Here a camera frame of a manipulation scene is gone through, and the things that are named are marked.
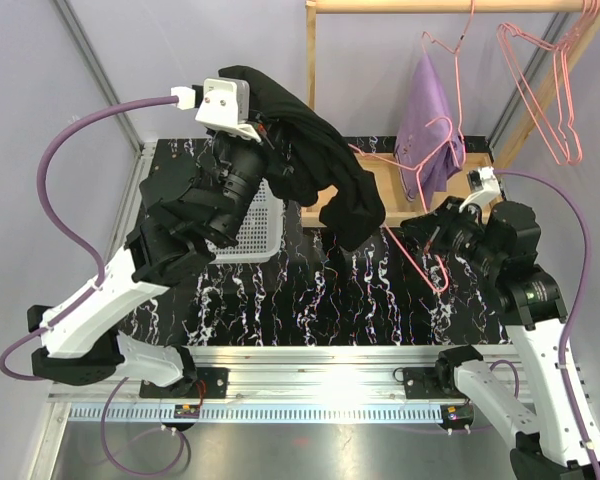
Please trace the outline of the black trousers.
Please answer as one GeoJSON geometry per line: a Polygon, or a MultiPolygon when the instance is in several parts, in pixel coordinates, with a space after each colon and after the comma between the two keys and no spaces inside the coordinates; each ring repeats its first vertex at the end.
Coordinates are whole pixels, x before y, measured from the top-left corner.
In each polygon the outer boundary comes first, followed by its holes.
{"type": "Polygon", "coordinates": [[[338,245],[353,251],[385,221],[374,174],[361,167],[339,131],[301,99],[261,71],[244,65],[218,70],[223,78],[249,84],[249,119],[264,135],[265,178],[275,197],[303,207],[333,186],[336,194],[319,221],[338,245]]]}

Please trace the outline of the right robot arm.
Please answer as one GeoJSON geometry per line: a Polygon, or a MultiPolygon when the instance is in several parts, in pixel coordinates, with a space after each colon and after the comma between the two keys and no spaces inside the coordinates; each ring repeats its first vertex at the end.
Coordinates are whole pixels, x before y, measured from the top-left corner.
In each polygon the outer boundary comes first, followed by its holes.
{"type": "Polygon", "coordinates": [[[555,279],[536,262],[541,235],[534,211],[502,201],[487,220],[479,207],[447,198],[436,210],[401,224],[412,252],[453,254],[465,260],[498,312],[527,380],[528,409],[504,387],[473,346],[444,350],[434,384],[446,396],[470,400],[509,448],[519,479],[600,479],[600,432],[591,412],[579,431],[571,407],[586,408],[580,388],[567,392],[562,375],[575,368],[560,338],[567,310],[555,279]]]}

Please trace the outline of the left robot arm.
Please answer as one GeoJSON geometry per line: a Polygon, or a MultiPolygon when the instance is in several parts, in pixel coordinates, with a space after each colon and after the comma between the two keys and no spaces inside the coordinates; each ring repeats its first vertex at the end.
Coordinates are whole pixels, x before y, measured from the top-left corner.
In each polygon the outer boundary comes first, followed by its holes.
{"type": "Polygon", "coordinates": [[[237,245],[272,152],[266,138],[217,132],[210,156],[177,161],[142,181],[146,217],[109,263],[63,303],[29,309],[29,326],[40,329],[42,343],[31,355],[34,375],[84,386],[118,374],[175,397],[192,393],[198,375],[186,348],[150,345],[116,325],[199,274],[216,251],[237,245]]]}

